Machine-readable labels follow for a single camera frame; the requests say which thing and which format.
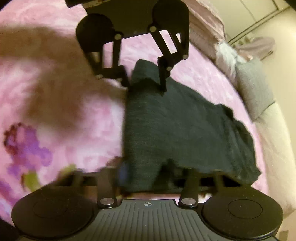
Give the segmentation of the pink folded quilt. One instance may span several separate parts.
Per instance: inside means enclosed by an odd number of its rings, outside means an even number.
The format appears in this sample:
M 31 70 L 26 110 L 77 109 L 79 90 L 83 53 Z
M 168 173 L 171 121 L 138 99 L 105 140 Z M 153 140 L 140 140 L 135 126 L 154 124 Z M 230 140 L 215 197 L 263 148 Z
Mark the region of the pink folded quilt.
M 189 9 L 190 42 L 211 60 L 216 60 L 216 47 L 226 40 L 224 22 L 210 1 L 186 0 Z

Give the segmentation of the white wardrobe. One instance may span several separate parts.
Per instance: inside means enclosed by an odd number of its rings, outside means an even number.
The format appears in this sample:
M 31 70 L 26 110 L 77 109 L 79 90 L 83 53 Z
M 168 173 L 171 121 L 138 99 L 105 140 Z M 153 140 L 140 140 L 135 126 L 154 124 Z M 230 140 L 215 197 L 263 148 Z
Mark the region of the white wardrobe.
M 295 1 L 210 1 L 225 25 L 226 40 L 242 45 L 295 28 Z

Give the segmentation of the black trousers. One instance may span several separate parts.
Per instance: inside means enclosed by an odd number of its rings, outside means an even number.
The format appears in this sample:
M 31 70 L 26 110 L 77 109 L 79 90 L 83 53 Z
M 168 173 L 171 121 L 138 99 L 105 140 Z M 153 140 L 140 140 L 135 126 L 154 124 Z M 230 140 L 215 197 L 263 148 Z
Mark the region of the black trousers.
M 127 93 L 120 185 L 128 192 L 178 192 L 185 169 L 223 171 L 244 184 L 260 176 L 254 142 L 232 109 L 172 78 L 162 92 L 156 64 L 138 60 Z

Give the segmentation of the grey pillow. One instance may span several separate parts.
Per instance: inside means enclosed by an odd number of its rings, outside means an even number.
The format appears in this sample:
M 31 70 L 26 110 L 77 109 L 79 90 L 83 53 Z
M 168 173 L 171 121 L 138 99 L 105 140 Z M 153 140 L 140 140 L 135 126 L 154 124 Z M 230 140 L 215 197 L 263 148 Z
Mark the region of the grey pillow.
M 236 66 L 237 91 L 250 119 L 255 121 L 274 100 L 274 95 L 264 73 L 262 62 L 253 58 Z

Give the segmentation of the pink rose bed blanket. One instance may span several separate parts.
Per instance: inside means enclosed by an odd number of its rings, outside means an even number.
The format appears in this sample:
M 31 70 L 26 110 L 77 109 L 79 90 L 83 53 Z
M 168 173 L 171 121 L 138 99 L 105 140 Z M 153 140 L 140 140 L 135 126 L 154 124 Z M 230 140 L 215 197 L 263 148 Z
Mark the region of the pink rose bed blanket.
M 75 37 L 82 6 L 11 1 L 1 10 L 1 219 L 71 168 L 122 155 L 126 90 L 97 80 Z

